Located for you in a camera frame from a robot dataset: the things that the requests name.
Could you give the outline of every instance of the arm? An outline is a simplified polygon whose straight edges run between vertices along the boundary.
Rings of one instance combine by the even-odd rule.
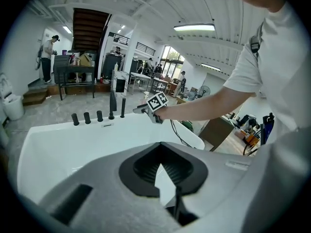
[[[230,113],[253,93],[239,92],[223,87],[214,95],[191,102],[163,107],[155,112],[162,120],[208,120]]]
[[[53,51],[49,50],[49,48],[43,48],[45,52],[47,52],[48,54],[53,54]]]
[[[237,108],[262,85],[258,64],[249,43],[244,46],[238,63],[222,89],[208,97],[180,105],[163,107],[155,112],[161,119],[208,120]]]

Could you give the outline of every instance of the man in white shirt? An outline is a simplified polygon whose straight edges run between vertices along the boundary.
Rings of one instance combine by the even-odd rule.
[[[186,74],[185,71],[182,71],[181,74],[179,74],[179,76],[178,76],[179,82],[178,82],[178,85],[177,85],[177,87],[176,87],[176,89],[175,89],[175,91],[174,91],[174,94],[173,94],[173,96],[172,96],[173,98],[176,98],[176,96],[180,93],[181,88],[182,88],[182,81],[183,81],[184,78],[185,78],[185,74]]]
[[[147,68],[151,68],[154,66],[154,65],[152,65],[152,58],[149,58],[149,60],[147,60],[147,64],[148,64]]]
[[[43,51],[41,54],[42,72],[43,79],[45,83],[51,82],[51,56],[52,54],[57,54],[53,50],[53,43],[60,41],[58,35],[54,35],[51,40],[48,40],[43,45]]]
[[[302,125],[297,110],[307,104],[305,77],[310,74],[310,39],[294,10],[285,0],[243,0],[269,11],[261,29],[258,60],[245,44],[232,75],[211,96],[181,105],[161,108],[161,119],[207,120],[230,113],[251,95],[263,89],[275,116],[267,143]]]

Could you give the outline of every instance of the sleeve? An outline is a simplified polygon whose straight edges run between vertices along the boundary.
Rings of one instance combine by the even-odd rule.
[[[245,44],[239,60],[229,79],[224,86],[241,92],[258,92],[262,81],[258,69],[258,62],[255,59],[249,43]]]
[[[50,44],[49,44],[49,41],[46,41],[43,45],[44,48],[49,48]]]

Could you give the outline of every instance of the black peg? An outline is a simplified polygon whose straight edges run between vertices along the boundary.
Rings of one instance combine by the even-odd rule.
[[[73,113],[71,115],[71,118],[72,118],[72,121],[73,121],[73,125],[74,126],[78,126],[79,125],[79,120],[78,120],[77,114]]]
[[[122,99],[122,110],[121,110],[121,118],[124,118],[124,111],[125,111],[125,102],[126,102],[126,98]]]
[[[97,111],[97,121],[102,122],[103,121],[103,114],[102,111]]]
[[[90,124],[91,123],[91,119],[89,118],[89,113],[88,112],[84,112],[84,119],[86,121],[86,124]]]

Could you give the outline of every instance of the staircase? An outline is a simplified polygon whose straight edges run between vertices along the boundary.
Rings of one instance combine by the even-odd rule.
[[[24,94],[23,105],[42,104],[47,96],[48,90],[46,88],[30,90]]]
[[[73,13],[73,49],[80,51],[81,54],[86,50],[97,52],[108,16],[109,14],[100,11],[75,8]]]

